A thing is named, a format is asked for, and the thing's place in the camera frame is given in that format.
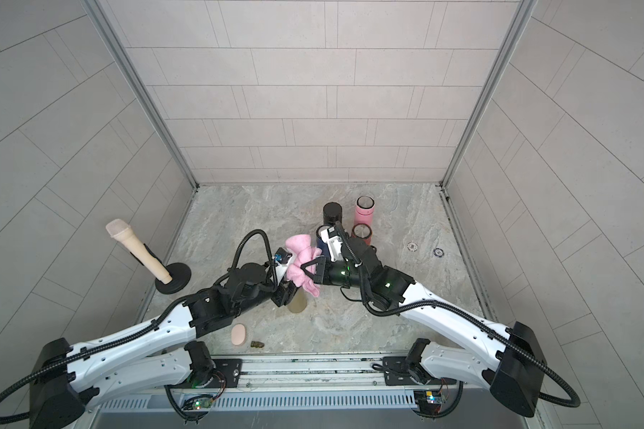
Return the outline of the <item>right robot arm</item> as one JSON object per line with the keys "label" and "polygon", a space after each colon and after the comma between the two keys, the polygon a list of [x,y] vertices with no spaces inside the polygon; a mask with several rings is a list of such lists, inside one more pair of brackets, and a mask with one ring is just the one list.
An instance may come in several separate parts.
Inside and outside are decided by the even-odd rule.
{"label": "right robot arm", "polygon": [[357,288],[373,316],[403,316],[456,343],[456,348],[415,341],[408,374],[417,383],[449,378],[486,388],[520,416],[534,416],[540,400],[577,408],[581,399],[545,360],[533,330],[508,327],[444,300],[413,277],[383,265],[375,250],[356,238],[334,237],[328,250],[296,251],[300,270],[315,285]]}

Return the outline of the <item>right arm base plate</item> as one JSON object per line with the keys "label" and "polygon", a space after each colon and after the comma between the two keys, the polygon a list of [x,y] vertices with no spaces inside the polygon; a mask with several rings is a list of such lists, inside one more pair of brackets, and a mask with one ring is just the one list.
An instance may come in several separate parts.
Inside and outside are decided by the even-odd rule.
{"label": "right arm base plate", "polygon": [[389,356],[383,357],[380,363],[373,363],[371,368],[384,375],[387,386],[410,385],[457,385],[458,382],[451,378],[437,378],[428,373],[421,364],[408,357]]}

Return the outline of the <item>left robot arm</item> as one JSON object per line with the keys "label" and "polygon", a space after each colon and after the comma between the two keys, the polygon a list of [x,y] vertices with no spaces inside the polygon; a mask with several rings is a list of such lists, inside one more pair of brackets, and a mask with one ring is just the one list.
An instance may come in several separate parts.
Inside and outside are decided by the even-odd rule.
{"label": "left robot arm", "polygon": [[227,328],[244,312],[296,293],[293,265],[249,263],[213,286],[174,300],[150,321],[94,341],[48,343],[30,375],[0,393],[0,425],[65,428],[89,408],[134,391],[215,378],[201,337]]}

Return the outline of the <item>pink cloth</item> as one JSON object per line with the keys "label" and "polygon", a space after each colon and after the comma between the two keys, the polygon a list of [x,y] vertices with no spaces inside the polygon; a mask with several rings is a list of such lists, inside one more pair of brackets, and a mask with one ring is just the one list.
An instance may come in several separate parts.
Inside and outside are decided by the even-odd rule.
{"label": "pink cloth", "polygon": [[313,259],[322,255],[322,250],[312,246],[312,239],[309,234],[298,234],[292,236],[284,243],[286,249],[293,254],[293,261],[286,271],[286,279],[293,282],[298,288],[304,289],[309,295],[318,298],[320,289],[318,285],[314,284],[313,280],[309,278],[302,265],[307,264]]}

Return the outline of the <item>black thermos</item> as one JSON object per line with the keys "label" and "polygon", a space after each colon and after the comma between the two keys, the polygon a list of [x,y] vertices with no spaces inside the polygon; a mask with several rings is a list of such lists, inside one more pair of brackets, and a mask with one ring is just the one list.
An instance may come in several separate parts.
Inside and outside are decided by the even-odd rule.
{"label": "black thermos", "polygon": [[323,207],[323,224],[334,226],[343,221],[343,208],[337,202],[328,202]]}

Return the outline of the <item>red thermos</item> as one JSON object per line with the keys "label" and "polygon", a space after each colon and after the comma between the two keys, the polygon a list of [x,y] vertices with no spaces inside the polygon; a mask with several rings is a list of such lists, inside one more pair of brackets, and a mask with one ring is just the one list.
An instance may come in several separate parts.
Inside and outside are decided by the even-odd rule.
{"label": "red thermos", "polygon": [[363,241],[366,245],[371,245],[373,231],[366,223],[356,223],[352,227],[352,237]]}

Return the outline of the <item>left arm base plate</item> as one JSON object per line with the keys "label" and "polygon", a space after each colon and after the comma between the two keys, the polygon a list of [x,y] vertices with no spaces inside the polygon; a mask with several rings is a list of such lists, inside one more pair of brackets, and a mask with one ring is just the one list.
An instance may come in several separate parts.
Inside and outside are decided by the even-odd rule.
{"label": "left arm base plate", "polygon": [[218,389],[223,384],[227,388],[236,388],[243,368],[242,359],[216,359],[214,369],[208,371],[191,371],[189,377],[177,389]]}

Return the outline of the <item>blue thermos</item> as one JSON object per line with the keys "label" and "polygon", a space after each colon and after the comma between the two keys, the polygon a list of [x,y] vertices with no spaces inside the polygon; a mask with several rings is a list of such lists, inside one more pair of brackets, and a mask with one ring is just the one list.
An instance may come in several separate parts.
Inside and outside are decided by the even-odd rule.
{"label": "blue thermos", "polygon": [[326,259],[331,259],[331,254],[327,243],[323,240],[323,232],[329,229],[329,225],[320,225],[316,230],[317,247],[322,251],[322,256]]}

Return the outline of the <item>pink thermos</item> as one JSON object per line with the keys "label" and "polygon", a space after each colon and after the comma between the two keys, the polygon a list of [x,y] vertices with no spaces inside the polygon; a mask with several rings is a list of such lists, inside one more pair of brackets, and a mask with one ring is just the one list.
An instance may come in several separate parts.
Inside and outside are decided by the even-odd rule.
{"label": "pink thermos", "polygon": [[356,225],[372,225],[376,202],[370,196],[360,196],[356,200],[354,223]]}

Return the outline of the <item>gold thermos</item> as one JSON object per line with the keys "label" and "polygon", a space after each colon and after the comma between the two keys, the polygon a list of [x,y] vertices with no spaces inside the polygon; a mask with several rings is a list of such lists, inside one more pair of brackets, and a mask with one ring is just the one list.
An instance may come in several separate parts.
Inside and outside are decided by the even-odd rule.
{"label": "gold thermos", "polygon": [[307,307],[307,296],[303,289],[298,288],[295,295],[287,305],[288,310],[293,314],[300,314]]}

